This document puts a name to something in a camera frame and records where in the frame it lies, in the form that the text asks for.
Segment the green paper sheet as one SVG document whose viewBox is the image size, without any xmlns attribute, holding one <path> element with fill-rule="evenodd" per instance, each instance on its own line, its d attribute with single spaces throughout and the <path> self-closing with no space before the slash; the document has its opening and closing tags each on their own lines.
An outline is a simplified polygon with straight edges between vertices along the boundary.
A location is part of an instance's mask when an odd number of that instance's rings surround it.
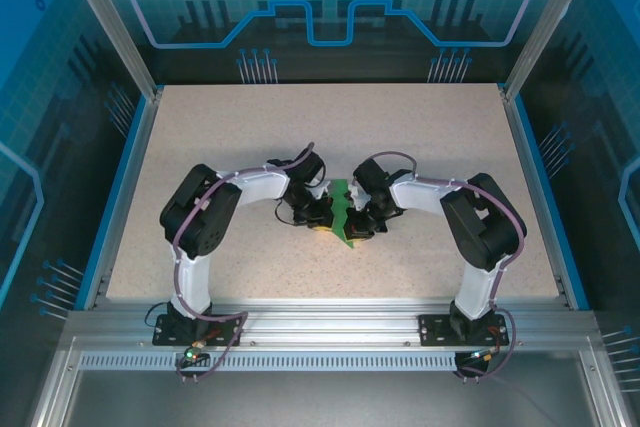
<svg viewBox="0 0 640 427">
<path fill-rule="evenodd" d="M 350 207 L 348 181 L 345 179 L 333 179 L 329 185 L 329 194 L 331 212 L 333 214 L 331 232 L 349 248 L 353 249 L 354 242 L 348 240 L 345 234 L 345 225 L 348 219 L 347 209 Z"/>
</svg>

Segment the aluminium mounting rail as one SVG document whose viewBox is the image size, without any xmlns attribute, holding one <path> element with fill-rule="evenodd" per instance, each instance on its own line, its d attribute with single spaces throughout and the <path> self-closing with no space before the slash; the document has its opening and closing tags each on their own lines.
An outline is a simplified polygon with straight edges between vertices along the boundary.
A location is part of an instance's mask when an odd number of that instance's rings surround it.
<svg viewBox="0 0 640 427">
<path fill-rule="evenodd" d="M 518 352 L 578 351 L 601 345 L 595 315 L 566 310 L 558 300 L 516 301 L 504 309 L 514 317 L 509 335 Z M 77 350 L 145 350 L 152 329 L 143 304 L 102 303 L 68 315 L 60 338 Z M 449 302 L 435 299 L 240 299 L 218 300 L 216 313 L 245 312 L 243 350 L 415 350 L 417 317 L 446 314 Z"/>
</svg>

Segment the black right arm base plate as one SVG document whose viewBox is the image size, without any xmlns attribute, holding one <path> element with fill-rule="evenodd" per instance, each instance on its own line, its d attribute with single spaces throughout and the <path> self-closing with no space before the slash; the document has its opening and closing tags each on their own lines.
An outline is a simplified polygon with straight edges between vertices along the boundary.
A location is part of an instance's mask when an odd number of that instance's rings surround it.
<svg viewBox="0 0 640 427">
<path fill-rule="evenodd" d="M 473 321 L 449 314 L 424 314 L 417 317 L 417 323 L 423 347 L 510 345 L 505 318 L 492 312 Z"/>
</svg>

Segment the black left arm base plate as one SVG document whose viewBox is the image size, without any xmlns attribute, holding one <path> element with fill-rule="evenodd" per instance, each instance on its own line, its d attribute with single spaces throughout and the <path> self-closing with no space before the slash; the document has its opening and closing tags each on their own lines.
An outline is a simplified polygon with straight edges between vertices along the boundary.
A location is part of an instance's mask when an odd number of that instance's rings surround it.
<svg viewBox="0 0 640 427">
<path fill-rule="evenodd" d="M 231 341 L 239 326 L 239 319 L 207 322 L 163 314 L 156 320 L 152 344 L 187 347 L 196 341 L 203 341 L 206 346 L 222 347 Z"/>
</svg>

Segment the aluminium frame post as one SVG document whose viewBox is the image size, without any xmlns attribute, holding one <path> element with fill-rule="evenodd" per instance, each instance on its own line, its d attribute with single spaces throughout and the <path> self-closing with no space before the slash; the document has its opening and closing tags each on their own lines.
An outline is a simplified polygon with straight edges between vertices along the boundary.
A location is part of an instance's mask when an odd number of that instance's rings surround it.
<svg viewBox="0 0 640 427">
<path fill-rule="evenodd" d="M 524 45 L 505 85 L 501 98 L 504 104 L 514 104 L 560 21 L 566 15 L 573 0 L 549 0 L 542 11 L 529 39 Z"/>
<path fill-rule="evenodd" d="M 86 0 L 114 46 L 136 87 L 147 101 L 155 102 L 158 88 L 112 0 Z"/>
</svg>

